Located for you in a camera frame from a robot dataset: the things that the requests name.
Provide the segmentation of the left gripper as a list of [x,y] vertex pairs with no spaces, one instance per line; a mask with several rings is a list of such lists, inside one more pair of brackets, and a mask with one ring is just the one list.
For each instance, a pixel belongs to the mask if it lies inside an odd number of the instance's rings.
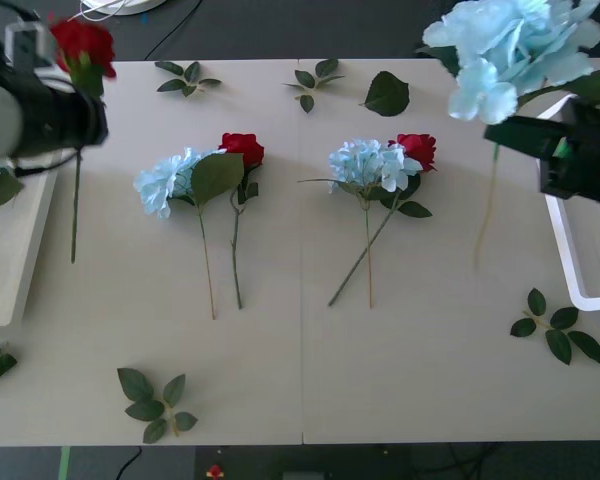
[[46,150],[101,145],[109,135],[105,104],[82,92],[51,90],[51,110],[43,123]]

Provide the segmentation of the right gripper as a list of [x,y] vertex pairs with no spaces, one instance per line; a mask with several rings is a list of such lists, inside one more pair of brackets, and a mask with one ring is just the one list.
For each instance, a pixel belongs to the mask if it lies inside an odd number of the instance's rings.
[[540,191],[600,203],[600,108],[569,99],[560,110],[562,123],[512,116],[488,126],[484,138],[540,160]]

